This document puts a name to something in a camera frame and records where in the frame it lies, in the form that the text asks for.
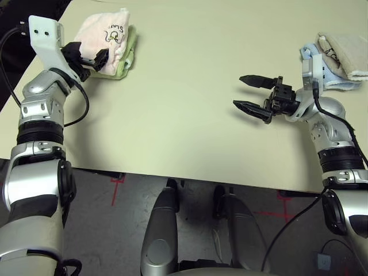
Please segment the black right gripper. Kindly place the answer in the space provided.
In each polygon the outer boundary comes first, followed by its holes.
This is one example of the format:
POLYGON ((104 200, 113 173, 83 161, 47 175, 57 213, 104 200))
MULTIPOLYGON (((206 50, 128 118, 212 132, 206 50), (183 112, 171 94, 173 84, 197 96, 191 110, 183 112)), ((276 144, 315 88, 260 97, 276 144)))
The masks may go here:
POLYGON ((296 111, 296 92, 289 85, 283 84, 283 77, 267 78, 259 75, 241 76, 239 80, 248 86, 256 88, 272 89, 272 92, 263 103, 263 108, 259 105, 248 102, 233 100, 233 104, 242 112, 264 121, 269 124, 273 116, 291 116, 296 111))

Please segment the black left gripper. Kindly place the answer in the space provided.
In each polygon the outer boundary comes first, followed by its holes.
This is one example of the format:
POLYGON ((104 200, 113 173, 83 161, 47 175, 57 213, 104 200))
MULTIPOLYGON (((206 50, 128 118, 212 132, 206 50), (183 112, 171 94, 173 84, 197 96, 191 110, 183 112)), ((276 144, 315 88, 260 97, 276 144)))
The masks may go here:
POLYGON ((109 59, 109 50, 101 49, 95 56, 95 59, 82 57, 79 49, 80 41, 68 43, 61 49, 61 52, 69 67, 77 74, 81 82, 84 82, 90 76, 90 70, 86 66, 93 67, 95 71, 100 71, 109 59))

